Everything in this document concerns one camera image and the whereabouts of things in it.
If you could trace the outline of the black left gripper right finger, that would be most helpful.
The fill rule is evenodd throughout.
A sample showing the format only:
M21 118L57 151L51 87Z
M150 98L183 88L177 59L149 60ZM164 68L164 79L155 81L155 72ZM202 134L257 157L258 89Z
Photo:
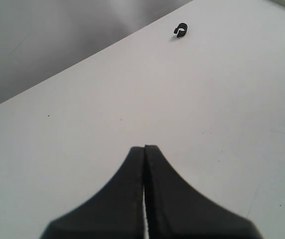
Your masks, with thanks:
M214 203L171 166L155 145L144 147L144 191L151 239L259 239L255 225Z

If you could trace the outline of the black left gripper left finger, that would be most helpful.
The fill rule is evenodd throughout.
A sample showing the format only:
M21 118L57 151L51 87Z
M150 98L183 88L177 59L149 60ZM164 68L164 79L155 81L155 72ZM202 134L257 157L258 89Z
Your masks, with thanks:
M53 220L43 239L142 239L144 148L132 147L114 176L88 201Z

